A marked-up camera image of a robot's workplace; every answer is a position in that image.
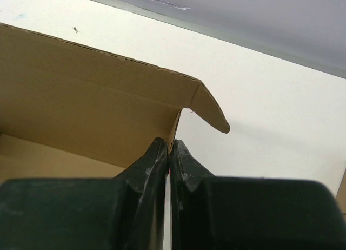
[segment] dark green plastic object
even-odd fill
[[[170,165],[172,250],[343,250],[346,226],[311,181],[216,177],[155,139],[114,179],[0,186],[0,250],[161,250]]]

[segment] cardboard box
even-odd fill
[[[346,219],[346,172],[340,183],[339,190],[336,194],[336,201],[339,205],[339,208]]]
[[[0,180],[115,176],[155,137],[170,147],[183,108],[230,130],[185,74],[4,24],[0,44]]]

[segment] corrugated cardboard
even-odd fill
[[[341,209],[344,218],[346,218],[346,172],[342,178],[339,190],[336,195],[336,201]]]
[[[127,167],[155,137],[172,143],[183,108],[230,130],[190,76],[3,24],[0,44],[3,134]]]

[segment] gray surface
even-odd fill
[[[346,0],[94,0],[346,78]]]

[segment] white scuff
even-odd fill
[[[182,173],[183,181],[186,181],[189,177],[191,177],[190,173]]]
[[[142,193],[141,197],[140,197],[139,200],[138,200],[139,204],[138,204],[137,211],[136,211],[136,214],[135,214],[135,215],[137,215],[137,212],[138,212],[138,210],[139,210],[139,207],[140,207],[140,205],[141,205],[141,203],[142,203],[142,201],[143,201],[144,194],[145,194],[145,190],[147,189],[147,184],[148,184],[148,181],[149,181],[150,174],[151,174],[152,170],[154,169],[156,163],[161,159],[162,156],[163,156],[163,151],[160,153],[160,155],[158,155],[158,156],[156,157],[156,160],[155,160],[154,164],[152,165],[152,167],[151,167],[151,168],[147,168],[147,169],[145,170],[145,174],[146,174],[148,177],[147,177],[147,180],[146,180],[145,183],[144,183],[143,193]]]
[[[24,214],[22,211],[9,208],[5,202],[0,203],[0,211],[6,212],[12,216],[22,216]]]
[[[163,0],[150,0],[150,1],[153,1],[153,2],[156,2],[156,3],[159,3],[159,4],[163,4],[163,5],[167,5],[170,8],[176,8],[176,9],[180,9],[180,10],[191,9],[191,8],[188,8],[187,6],[174,5],[173,3],[166,2],[166,1],[163,1]]]

